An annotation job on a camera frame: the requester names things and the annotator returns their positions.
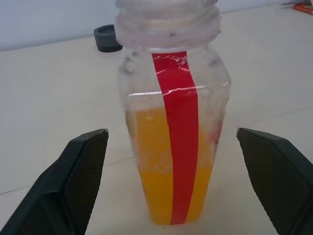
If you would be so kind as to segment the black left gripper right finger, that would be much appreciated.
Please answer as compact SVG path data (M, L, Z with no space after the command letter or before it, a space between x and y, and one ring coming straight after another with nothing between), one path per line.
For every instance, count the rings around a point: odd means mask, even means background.
M251 185L279 235L313 235L313 164L287 139L238 128Z

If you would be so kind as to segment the orange flat object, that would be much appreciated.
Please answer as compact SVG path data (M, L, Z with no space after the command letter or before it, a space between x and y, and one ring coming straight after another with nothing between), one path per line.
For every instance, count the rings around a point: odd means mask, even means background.
M309 2L303 2L303 3L298 3L295 4L292 7L293 10L299 11L299 12L304 12L310 15L313 15L313 6Z

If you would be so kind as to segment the clear bottle with orange drink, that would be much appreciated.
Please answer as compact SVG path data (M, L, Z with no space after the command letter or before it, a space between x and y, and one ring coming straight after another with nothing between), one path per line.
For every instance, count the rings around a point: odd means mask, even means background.
M150 218L159 225L202 213L231 80L210 43L218 0L116 0L118 67L125 111Z

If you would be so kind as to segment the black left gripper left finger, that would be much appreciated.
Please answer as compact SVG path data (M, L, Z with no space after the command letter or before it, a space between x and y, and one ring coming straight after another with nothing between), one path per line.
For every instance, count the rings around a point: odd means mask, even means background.
M85 235L98 195L109 133L72 139L35 181L0 235Z

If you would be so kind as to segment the dark grey round cap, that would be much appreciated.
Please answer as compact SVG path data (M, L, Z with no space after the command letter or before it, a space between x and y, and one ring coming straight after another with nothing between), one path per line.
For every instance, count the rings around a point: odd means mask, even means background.
M103 25L94 30L97 49L100 52L110 53L120 51L123 46L116 40L113 24Z

